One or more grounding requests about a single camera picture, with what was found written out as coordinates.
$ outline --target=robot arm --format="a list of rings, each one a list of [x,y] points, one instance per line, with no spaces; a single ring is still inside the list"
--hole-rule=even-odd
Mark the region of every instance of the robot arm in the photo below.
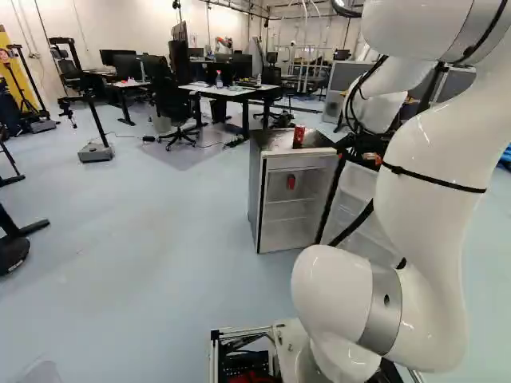
[[[367,379],[360,366],[369,373],[377,356],[426,372],[462,359],[465,229],[511,141],[510,26],[506,0],[366,2],[363,34],[377,51],[474,65],[477,78],[405,123],[386,151],[374,212],[406,267],[380,267],[332,247],[310,247],[295,264],[293,301],[330,380]]]
[[[215,53],[220,52],[220,45],[222,45],[228,53],[232,53],[232,38],[215,38]]]
[[[389,57],[351,95],[361,77],[354,81],[344,102],[343,115],[352,118],[355,114],[363,127],[374,134],[386,132],[401,109],[408,90],[420,85],[434,65],[434,61]],[[350,95],[353,97],[353,111]]]

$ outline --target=desk leg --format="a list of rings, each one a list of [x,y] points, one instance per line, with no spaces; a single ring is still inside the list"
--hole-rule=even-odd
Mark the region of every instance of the desk leg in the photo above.
[[[122,91],[122,88],[119,88],[119,101],[121,102],[122,113],[125,115],[125,118],[117,118],[117,120],[127,125],[135,126],[136,124],[129,118],[128,107],[126,106],[125,93]]]
[[[263,107],[263,129],[268,129],[268,120],[270,116],[270,105],[271,99],[264,99],[264,107]]]
[[[242,128],[243,128],[243,138],[248,140],[250,138],[250,122],[248,119],[248,100],[243,101],[243,119],[242,119]]]
[[[202,111],[200,110],[200,94],[197,93],[195,96],[195,121],[196,121],[196,128],[202,128],[203,126],[206,126],[207,122],[202,122]]]

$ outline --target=office chair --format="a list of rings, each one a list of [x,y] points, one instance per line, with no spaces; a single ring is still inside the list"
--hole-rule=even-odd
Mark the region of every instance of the office chair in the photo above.
[[[192,106],[188,98],[188,94],[177,87],[177,83],[169,78],[159,78],[153,81],[153,104],[156,106],[156,114],[158,116],[166,116],[171,119],[172,124],[177,127],[174,133],[158,136],[156,139],[161,142],[163,139],[170,138],[165,150],[170,148],[177,142],[185,140],[195,147],[196,140],[190,136],[197,138],[200,132],[192,132],[198,129],[195,125],[191,128],[181,129],[188,119],[192,117]]]
[[[77,69],[73,60],[67,58],[69,57],[67,51],[57,47],[52,47],[50,51],[53,58],[57,60],[62,83],[68,88],[74,89],[78,92],[82,91],[80,80],[81,71]]]
[[[268,85],[281,85],[282,84],[282,69],[275,66],[275,63],[277,61],[277,52],[268,52],[267,55],[268,62],[270,63],[269,66],[266,66],[263,68],[263,73],[261,75],[263,84]],[[280,90],[280,93],[278,93],[275,98],[271,101],[271,104],[273,105],[277,101],[280,101],[283,99],[283,90]],[[254,113],[254,118],[257,118],[259,116],[262,116],[264,113]],[[280,118],[280,114],[269,112],[268,117],[273,118],[274,120],[278,120]]]

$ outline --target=water bottle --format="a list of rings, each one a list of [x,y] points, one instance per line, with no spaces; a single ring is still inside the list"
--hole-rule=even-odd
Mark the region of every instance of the water bottle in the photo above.
[[[217,75],[216,75],[216,87],[218,89],[223,88],[224,87],[224,83],[222,82],[222,72],[217,70],[216,73],[217,73]]]

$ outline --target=black monitor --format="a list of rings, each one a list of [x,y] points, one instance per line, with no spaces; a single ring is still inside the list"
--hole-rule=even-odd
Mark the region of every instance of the black monitor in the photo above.
[[[134,54],[116,54],[113,56],[113,66],[117,71],[117,77],[127,80],[133,77],[135,80],[142,79],[141,61]]]
[[[350,58],[351,53],[349,49],[336,49],[334,52],[334,60],[344,61]]]
[[[170,51],[170,66],[176,74],[177,81],[180,84],[188,84],[192,79],[190,57],[188,56],[188,42],[169,41],[168,50]]]
[[[252,77],[252,55],[251,54],[238,54],[232,55],[232,72],[236,80],[240,78]]]
[[[180,22],[172,28],[172,38],[175,41],[186,41],[188,42],[188,31],[186,28],[186,22]]]
[[[128,54],[128,55],[136,55],[137,52],[134,50],[113,50],[113,49],[100,49],[99,54],[101,55],[101,62],[103,65],[114,66],[113,65],[113,56],[116,54]]]
[[[209,62],[208,70],[206,73],[206,82],[210,85],[214,85],[216,83],[216,77],[218,76],[219,71],[220,78],[222,79],[224,86],[232,85],[232,65],[228,64],[227,62]]]
[[[230,62],[232,60],[232,54],[228,53],[215,53],[216,62]]]
[[[268,64],[275,64],[277,62],[277,58],[279,58],[279,52],[266,53],[266,61],[268,61]]]
[[[142,55],[137,58],[144,64],[145,76],[150,80],[158,80],[170,76],[170,68],[164,56]]]
[[[204,48],[188,48],[189,57],[204,57]]]

